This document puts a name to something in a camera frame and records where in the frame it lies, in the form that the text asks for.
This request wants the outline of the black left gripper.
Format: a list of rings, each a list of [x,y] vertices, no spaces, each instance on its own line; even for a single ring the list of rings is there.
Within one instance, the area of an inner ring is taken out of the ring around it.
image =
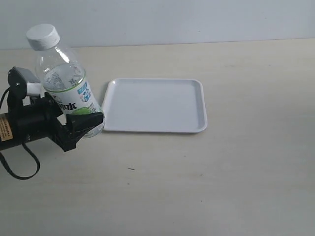
[[[102,112],[84,115],[66,115],[66,124],[58,120],[62,115],[59,104],[48,93],[36,97],[34,102],[24,106],[12,92],[7,97],[9,123],[12,137],[6,141],[6,148],[13,148],[43,138],[49,138],[63,151],[76,148],[81,138],[91,138],[99,134],[104,126]]]

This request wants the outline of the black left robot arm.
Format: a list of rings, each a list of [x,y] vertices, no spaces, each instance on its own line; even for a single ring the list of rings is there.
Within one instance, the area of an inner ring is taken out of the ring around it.
[[[63,151],[76,148],[76,144],[89,131],[102,124],[101,112],[85,115],[66,115],[63,125],[58,117],[63,113],[56,101],[45,93],[29,105],[22,102],[8,108],[0,116],[0,149],[49,138]]]

